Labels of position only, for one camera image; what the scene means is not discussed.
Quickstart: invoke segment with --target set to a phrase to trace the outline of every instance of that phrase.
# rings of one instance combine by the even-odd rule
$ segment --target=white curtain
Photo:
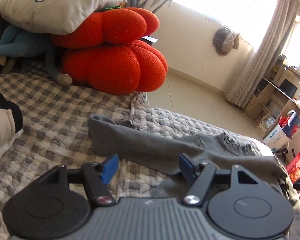
[[[240,107],[246,106],[282,41],[287,37],[295,21],[298,6],[298,0],[277,1],[274,15],[257,53],[250,54],[241,74],[226,93],[228,101]]]

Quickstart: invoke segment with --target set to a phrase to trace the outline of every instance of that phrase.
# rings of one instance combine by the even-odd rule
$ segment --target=blue clamp pad
[[[179,168],[189,185],[192,185],[197,179],[195,166],[188,155],[182,153],[179,155]]]
[[[102,164],[101,181],[104,185],[108,185],[119,168],[119,156],[112,155],[107,158]]]

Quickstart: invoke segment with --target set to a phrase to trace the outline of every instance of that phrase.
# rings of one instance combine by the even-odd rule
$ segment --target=blue plush doll
[[[46,33],[30,33],[9,25],[0,40],[0,65],[6,64],[8,57],[34,57],[46,53],[45,69],[48,75],[60,85],[72,84],[72,78],[58,72],[55,66],[56,47]]]

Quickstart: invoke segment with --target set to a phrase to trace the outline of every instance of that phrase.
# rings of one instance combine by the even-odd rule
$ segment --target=baseboard
[[[183,72],[181,72],[179,70],[176,70],[174,68],[169,68],[168,74],[169,75],[173,75],[173,76],[177,76],[179,78],[183,78],[183,79],[185,79],[185,80],[187,80],[187,81],[189,81],[191,83],[194,83],[194,84],[196,84],[198,86],[201,86],[201,87],[203,87],[203,88],[205,88],[205,89],[207,89],[207,90],[209,90],[211,92],[214,92],[216,94],[219,94],[219,95],[224,95],[225,94],[225,92],[222,91],[221,89],[216,88],[216,87],[214,87],[214,86],[212,86],[212,85],[210,85],[210,84],[208,84],[206,82],[203,82],[202,80],[200,80],[198,78],[195,78],[193,76],[185,74],[185,73],[183,73]]]

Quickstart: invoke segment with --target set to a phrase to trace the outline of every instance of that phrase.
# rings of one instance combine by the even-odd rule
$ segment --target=bed
[[[30,65],[28,73],[0,75],[0,92],[20,107],[24,119],[21,138],[0,159],[0,240],[9,237],[2,221],[3,205],[32,180],[57,164],[78,168],[86,162],[104,160],[91,146],[87,127],[90,114],[129,120],[141,131],[173,138],[226,132],[236,144],[250,144],[256,155],[272,155],[257,140],[168,110],[150,108],[146,93],[117,96],[82,86],[62,87],[47,76],[41,62]],[[156,187],[166,177],[121,160],[109,189],[116,198],[156,196]],[[83,194],[83,187],[71,185],[71,189]]]

